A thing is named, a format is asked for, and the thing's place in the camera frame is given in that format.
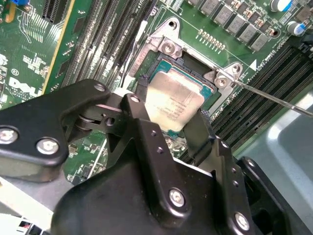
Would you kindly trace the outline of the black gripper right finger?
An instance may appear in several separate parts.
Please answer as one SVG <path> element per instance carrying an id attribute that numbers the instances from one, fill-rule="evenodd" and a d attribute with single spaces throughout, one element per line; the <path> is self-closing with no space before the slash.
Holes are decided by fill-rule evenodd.
<path id="1" fill-rule="evenodd" d="M 277 190 L 250 158 L 234 159 L 230 147 L 198 110 L 183 129 L 188 154 L 213 176 L 216 227 L 225 235 L 289 235 L 291 225 Z"/>

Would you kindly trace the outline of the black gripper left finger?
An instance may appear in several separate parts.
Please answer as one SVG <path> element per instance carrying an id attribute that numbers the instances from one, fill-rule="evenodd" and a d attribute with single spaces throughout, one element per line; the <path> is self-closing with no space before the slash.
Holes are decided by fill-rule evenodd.
<path id="1" fill-rule="evenodd" d="M 92 130 L 115 142 L 118 159 L 130 144 L 143 173 L 150 210 L 159 221 L 185 221 L 191 205 L 160 126 L 150 121 L 144 101 L 120 97 L 85 79 L 0 113 L 0 174 L 31 182 L 55 180 L 70 142 Z"/>

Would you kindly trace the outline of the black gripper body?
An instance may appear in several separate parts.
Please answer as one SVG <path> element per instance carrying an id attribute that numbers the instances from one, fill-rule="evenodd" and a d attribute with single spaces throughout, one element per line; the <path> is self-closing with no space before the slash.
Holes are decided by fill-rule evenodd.
<path id="1" fill-rule="evenodd" d="M 178 228 L 165 228 L 150 211 L 136 162 L 126 160 L 69 190 L 57 204 L 53 235 L 228 235 L 215 200 L 214 179 L 179 160 L 191 215 Z"/>

